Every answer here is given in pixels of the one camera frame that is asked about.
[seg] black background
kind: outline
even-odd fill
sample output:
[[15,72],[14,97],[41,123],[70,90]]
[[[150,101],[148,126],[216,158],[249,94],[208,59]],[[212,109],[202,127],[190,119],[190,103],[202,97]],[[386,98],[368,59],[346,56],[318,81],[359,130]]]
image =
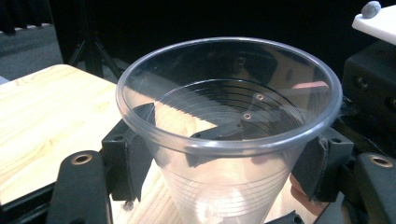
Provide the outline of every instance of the black background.
[[[73,1],[50,0],[67,62],[78,42]],[[345,60],[376,41],[354,30],[367,1],[126,1],[96,0],[95,22],[112,57],[132,63],[177,42],[213,36],[270,39],[305,50],[341,77]],[[395,1],[380,1],[382,7]]]

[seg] clear plastic cup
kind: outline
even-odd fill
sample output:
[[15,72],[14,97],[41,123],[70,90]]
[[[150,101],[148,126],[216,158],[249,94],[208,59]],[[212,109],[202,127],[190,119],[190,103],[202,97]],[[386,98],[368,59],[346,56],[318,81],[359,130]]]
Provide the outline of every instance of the clear plastic cup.
[[300,49],[219,37],[139,59],[117,100],[184,223],[261,223],[305,144],[334,121],[342,90]]

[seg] wooden surface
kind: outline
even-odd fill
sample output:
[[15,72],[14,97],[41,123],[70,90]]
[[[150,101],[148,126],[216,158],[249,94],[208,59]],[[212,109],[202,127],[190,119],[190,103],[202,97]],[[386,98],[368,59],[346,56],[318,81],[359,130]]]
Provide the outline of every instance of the wooden surface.
[[[0,85],[0,201],[15,200],[56,180],[59,164],[81,150],[99,150],[120,120],[116,85],[67,65]],[[142,202],[112,202],[115,223],[181,223],[158,167],[151,165]],[[288,181],[266,221],[297,210]]]

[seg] cup rim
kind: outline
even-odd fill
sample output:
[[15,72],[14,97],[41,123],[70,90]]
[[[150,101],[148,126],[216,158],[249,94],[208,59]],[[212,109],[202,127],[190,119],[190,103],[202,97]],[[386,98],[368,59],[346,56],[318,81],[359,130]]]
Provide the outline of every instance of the cup rim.
[[[284,49],[294,54],[297,54],[321,69],[329,80],[329,88],[332,94],[331,100],[327,107],[312,121],[293,129],[291,131],[276,134],[269,137],[257,138],[251,140],[205,140],[199,138],[190,138],[187,136],[170,133],[168,131],[156,128],[155,126],[145,122],[139,118],[136,113],[126,104],[125,96],[123,95],[125,81],[131,72],[141,63],[150,58],[165,53],[166,51],[189,47],[198,44],[214,43],[214,42],[251,42],[263,45],[269,45],[279,49]],[[274,151],[279,151],[291,147],[304,147],[305,143],[319,136],[326,128],[328,128],[336,119],[338,111],[342,103],[342,88],[340,80],[334,71],[323,61],[317,57],[307,53],[301,49],[275,42],[272,40],[239,37],[239,36],[225,36],[225,37],[210,37],[185,41],[170,45],[161,49],[152,51],[151,53],[141,57],[132,63],[122,74],[116,89],[116,100],[122,118],[128,126],[143,138],[154,142],[160,146],[169,149],[190,153],[202,156],[219,156],[219,157],[245,157],[258,154],[266,154]]]

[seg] white object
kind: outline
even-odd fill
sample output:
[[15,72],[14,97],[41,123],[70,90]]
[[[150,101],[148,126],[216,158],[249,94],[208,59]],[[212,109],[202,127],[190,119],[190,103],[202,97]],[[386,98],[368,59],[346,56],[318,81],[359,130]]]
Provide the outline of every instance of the white object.
[[352,27],[396,45],[396,6],[383,7],[372,19],[355,17]]

